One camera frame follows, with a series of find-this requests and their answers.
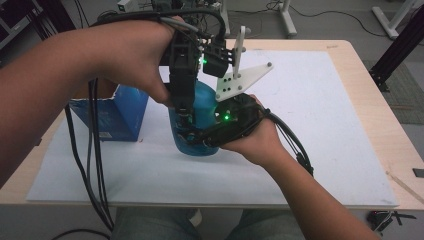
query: leg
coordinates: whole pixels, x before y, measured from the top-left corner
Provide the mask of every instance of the leg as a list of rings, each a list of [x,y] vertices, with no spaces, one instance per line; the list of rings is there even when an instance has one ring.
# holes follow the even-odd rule
[[[188,220],[193,209],[119,208],[111,239],[201,239]]]
[[[290,210],[245,209],[227,237],[237,239],[305,239]]]

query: blue plastic bottle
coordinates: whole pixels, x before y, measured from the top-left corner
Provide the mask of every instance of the blue plastic bottle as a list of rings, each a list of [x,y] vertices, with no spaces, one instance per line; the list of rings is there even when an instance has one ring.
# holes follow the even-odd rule
[[[195,100],[193,104],[195,113],[195,127],[198,129],[205,129],[215,124],[215,108],[217,102],[215,100],[215,91],[204,84],[203,82],[196,81],[195,86]],[[179,128],[177,125],[179,116],[175,113],[174,109],[169,109],[169,120],[171,123],[172,136],[174,137],[175,145],[178,150],[190,156],[209,156],[215,154],[218,148],[207,147],[204,144],[189,145],[178,136],[177,132],[185,129]]]

